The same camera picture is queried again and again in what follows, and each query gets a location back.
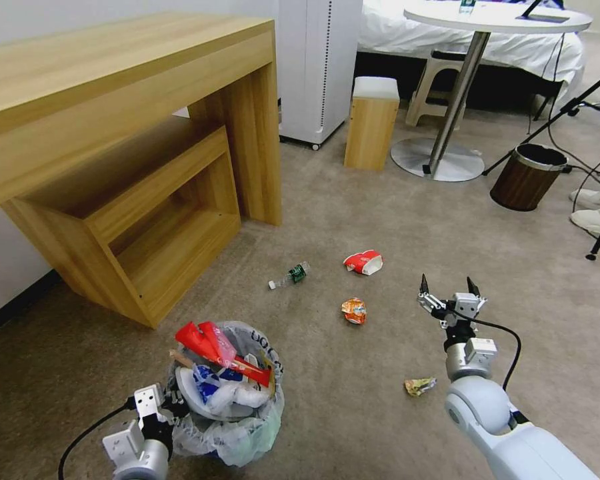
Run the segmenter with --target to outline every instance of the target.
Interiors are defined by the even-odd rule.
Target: plastic bottle
[[[461,0],[460,2],[460,14],[470,15],[475,6],[475,0]]]
[[[269,288],[271,290],[275,290],[276,288],[286,287],[288,285],[293,285],[294,283],[298,283],[309,273],[309,264],[307,262],[302,262],[296,265],[294,268],[289,270],[287,274],[282,277],[282,279],[274,282],[271,280],[269,282]]]

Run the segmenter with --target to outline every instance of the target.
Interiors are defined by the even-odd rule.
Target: tripod
[[[532,139],[534,139],[536,136],[538,136],[538,134],[540,134],[540,132],[543,132],[544,130],[549,128],[552,124],[554,124],[563,115],[565,115],[565,114],[570,115],[570,116],[576,115],[578,113],[578,107],[581,105],[584,105],[586,107],[592,107],[595,110],[600,111],[600,106],[598,104],[592,104],[585,100],[590,94],[592,94],[594,91],[598,90],[598,88],[600,88],[600,80],[598,80],[590,88],[585,90],[585,92],[582,95],[580,95],[579,97],[576,97],[576,98],[568,101],[567,104],[560,109],[560,112],[558,112],[558,114],[556,114],[555,116],[553,116],[552,118],[547,120],[544,123],[544,125],[542,125],[540,128],[538,128],[538,130],[533,132],[530,136],[525,138],[522,141],[522,143],[530,142]],[[482,174],[484,176],[487,176],[494,168],[496,168],[502,162],[507,160],[511,156],[512,153],[513,153],[513,150],[509,150],[509,152],[504,157],[502,157],[500,160],[498,160],[496,163],[494,163],[488,169],[484,170],[484,172],[482,172]],[[598,235],[598,238],[596,238],[595,243],[593,244],[593,248],[591,249],[591,252],[589,252],[585,258],[587,260],[594,261],[599,250],[600,250],[600,235]]]
[[[560,109],[560,112],[558,112],[556,115],[554,115],[552,118],[550,118],[549,120],[547,120],[544,125],[542,125],[540,128],[538,128],[538,130],[536,130],[535,132],[533,132],[532,134],[530,134],[530,136],[528,136],[527,138],[525,138],[524,140],[522,140],[522,143],[528,143],[531,140],[533,140],[534,138],[536,138],[540,133],[542,133],[544,130],[546,130],[547,128],[549,128],[552,124],[554,124],[556,121],[558,121],[558,119],[560,117],[562,117],[563,115],[568,115],[570,112],[576,110],[576,108],[578,108],[578,106],[582,103],[585,102],[585,99],[592,94],[594,91],[598,90],[598,88],[600,88],[600,80],[598,80],[596,83],[594,83],[590,88],[588,88],[587,90],[584,91],[584,93],[582,93],[579,97],[576,97],[570,101],[567,102],[567,104],[562,107]],[[509,152],[507,152],[507,154],[502,157],[500,160],[498,160],[496,163],[494,163],[492,166],[490,166],[488,169],[484,170],[484,172],[482,172],[482,174],[484,176],[487,176],[488,174],[490,174],[490,172],[496,168],[498,165],[500,165],[502,162],[504,162],[505,160],[507,160],[511,154],[513,153],[513,150],[509,150]]]

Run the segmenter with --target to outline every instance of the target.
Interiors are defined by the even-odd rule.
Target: robotic arm
[[[165,391],[159,383],[136,390],[133,400],[139,420],[102,439],[115,464],[113,480],[166,480],[173,424],[189,408],[178,390]]]
[[[472,319],[487,299],[467,278],[468,293],[451,300],[430,294],[422,276],[418,303],[447,333],[445,410],[486,457],[497,480],[594,480],[598,477],[550,432],[536,427],[491,378],[497,356],[493,340],[475,336]]]
[[[440,300],[429,292],[423,275],[418,294],[418,303],[447,334],[451,385],[445,410],[451,420],[482,452],[497,480],[598,479],[560,440],[527,420],[505,390],[490,380],[498,350],[492,339],[476,337],[473,327],[487,299],[469,278],[467,284],[468,293]],[[103,439],[115,464],[113,480],[166,480],[174,422],[189,413],[178,386],[164,390],[159,383],[150,385],[136,390],[127,404],[130,409],[135,406],[139,419]]]

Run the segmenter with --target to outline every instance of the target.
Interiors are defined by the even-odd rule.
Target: black cable
[[[72,441],[71,444],[69,444],[69,446],[67,447],[65,452],[62,454],[62,457],[60,458],[60,463],[58,464],[58,480],[65,480],[65,463],[67,461],[67,458],[68,458],[69,454],[71,453],[71,450],[73,450],[75,448],[75,446],[78,443],[80,443],[80,441],[83,438],[85,438],[88,434],[90,434],[92,431],[94,431],[96,428],[98,428],[100,425],[102,425],[104,422],[106,422],[110,418],[115,417],[118,413],[120,413],[124,410],[133,410],[134,408],[135,408],[135,400],[133,397],[129,397],[127,399],[127,402],[124,405],[122,405],[122,407],[118,407],[118,408],[116,408],[116,410],[109,412],[104,417],[102,417],[100,420],[95,422],[92,426],[90,426],[88,429],[84,430],[84,432],[82,432],[80,435],[78,435],[75,438],[75,440]]]
[[[588,174],[585,177],[585,179],[582,180],[582,183],[580,184],[580,187],[578,187],[578,192],[575,194],[575,196],[573,198],[573,204],[571,205],[571,213],[575,212],[575,204],[576,204],[576,202],[578,200],[578,196],[580,196],[580,192],[582,191],[582,187],[585,186],[585,182],[588,180],[589,177],[591,177],[592,172],[596,171],[599,167],[600,167],[600,161],[598,162],[598,164],[590,172],[588,172]],[[591,233],[589,230],[585,230],[585,232],[587,232],[587,234],[590,237],[593,237],[596,240],[598,240],[598,237],[595,236],[593,233]]]
[[[549,54],[549,60],[547,60],[547,62],[545,63],[544,68],[542,68],[542,73],[540,74],[540,78],[542,78],[542,80],[544,80],[544,78],[545,78],[545,72],[547,71],[547,67],[551,63],[551,59],[553,58],[553,52],[555,52],[555,48],[558,46],[559,43],[560,43],[560,39],[558,39],[558,41],[555,43],[555,45],[551,49],[551,53]],[[531,105],[529,106],[529,110],[527,112],[527,120],[528,120],[528,122],[527,122],[527,135],[529,135],[531,133],[531,110],[533,110],[533,101],[531,102]]]
[[[509,371],[507,372],[507,374],[505,376],[505,380],[504,380],[504,382],[502,382],[502,390],[506,391],[507,385],[509,384],[509,380],[511,379],[513,371],[515,370],[515,366],[518,364],[518,359],[520,358],[520,352],[522,352],[522,340],[520,339],[520,336],[516,332],[511,330],[510,328],[504,327],[502,325],[498,325],[497,323],[491,323],[491,322],[486,322],[483,320],[472,319],[471,317],[463,315],[460,312],[456,312],[456,310],[454,310],[453,313],[458,315],[461,318],[464,318],[464,320],[479,323],[480,325],[486,325],[487,327],[495,328],[498,330],[504,330],[505,332],[510,333],[514,336],[516,344],[517,344],[517,346],[515,348],[515,355],[513,357],[513,361],[511,362],[511,366],[509,367]]]
[[[565,43],[565,34],[563,33],[562,36],[560,37],[560,49],[558,50],[558,56],[555,60],[555,66],[553,68],[553,82],[554,83],[555,83],[557,75],[558,75],[558,62],[560,62],[560,55],[562,54],[562,48],[564,46],[564,43]],[[555,108],[556,100],[557,100],[557,95],[553,98],[553,100],[551,102],[551,108],[549,109],[549,118],[552,118],[552,116],[553,116],[553,109]],[[598,177],[596,176],[596,175],[600,176],[600,172],[597,172],[595,169],[592,169],[588,164],[586,164],[586,162],[584,162],[582,159],[578,158],[578,156],[576,154],[574,154],[573,152],[570,152],[566,148],[562,148],[560,145],[557,144],[557,142],[553,138],[553,134],[551,132],[551,124],[548,124],[547,132],[549,134],[549,139],[551,140],[551,143],[553,144],[553,146],[556,149],[560,150],[563,153],[566,153],[568,156],[572,157],[574,160],[576,160],[580,164],[584,165],[586,168],[582,168],[578,165],[572,165],[572,167],[578,168],[580,170],[587,172],[589,174],[588,177],[591,177],[593,180],[595,180],[596,182],[598,182],[600,184],[600,179],[598,179]]]

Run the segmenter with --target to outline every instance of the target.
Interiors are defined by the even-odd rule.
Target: wastebasket
[[[535,210],[566,164],[567,158],[557,150],[536,143],[518,145],[491,189],[491,198],[511,210]]]
[[[282,392],[284,368],[277,352],[260,331],[239,321],[219,322],[222,330],[238,355],[254,354],[266,359],[275,372],[275,394],[250,417],[240,421],[212,421],[190,412],[173,429],[173,451],[178,455],[210,455],[219,457],[227,465],[242,467],[268,452],[280,430],[285,396]],[[208,364],[194,352],[184,349],[183,354],[199,365]],[[169,368],[169,385],[176,385],[176,365]]]

